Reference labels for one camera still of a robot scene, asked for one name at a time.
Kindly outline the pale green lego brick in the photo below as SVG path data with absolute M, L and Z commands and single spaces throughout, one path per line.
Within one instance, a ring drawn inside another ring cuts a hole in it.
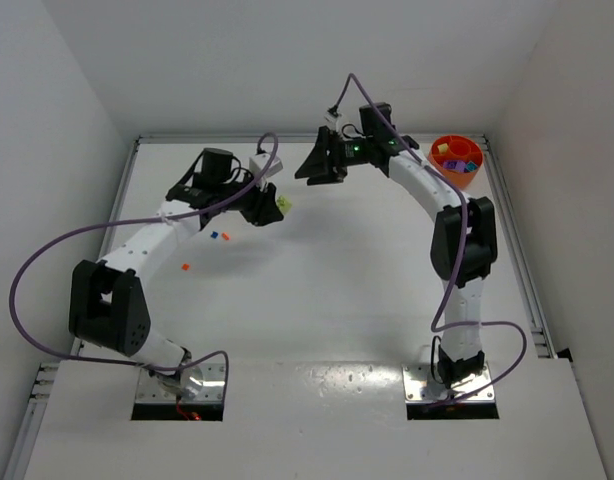
M 283 215 L 286 215 L 291 210 L 292 203 L 284 196 L 278 196 L 276 199 L 276 206 Z

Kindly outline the purple lego brick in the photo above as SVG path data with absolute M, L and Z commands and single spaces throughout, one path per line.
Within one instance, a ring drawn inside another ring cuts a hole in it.
M 451 159 L 443 163 L 443 168 L 447 171 L 463 173 L 465 163 L 462 160 Z

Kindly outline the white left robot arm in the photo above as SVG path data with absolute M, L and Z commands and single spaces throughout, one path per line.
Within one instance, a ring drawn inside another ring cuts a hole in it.
M 223 212 L 238 212 L 255 227 L 282 221 L 277 189 L 269 180 L 282 168 L 278 157 L 264 151 L 243 167 L 230 151 L 203 149 L 144 227 L 98 261 L 83 260 L 74 268 L 70 332 L 143 368 L 177 375 L 190 353 L 153 327 L 145 298 L 148 281 Z

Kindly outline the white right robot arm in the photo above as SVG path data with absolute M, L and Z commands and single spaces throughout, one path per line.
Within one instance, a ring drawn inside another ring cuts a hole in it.
M 398 135 L 390 105 L 365 105 L 360 113 L 359 136 L 347 138 L 331 123 L 321 126 L 295 176 L 309 185 L 337 184 L 350 167 L 369 164 L 404 188 L 433 221 L 430 258 L 445 288 L 431 325 L 440 337 L 435 371 L 451 387 L 484 368 L 480 303 L 498 256 L 494 206 L 450 185 L 415 140 Z

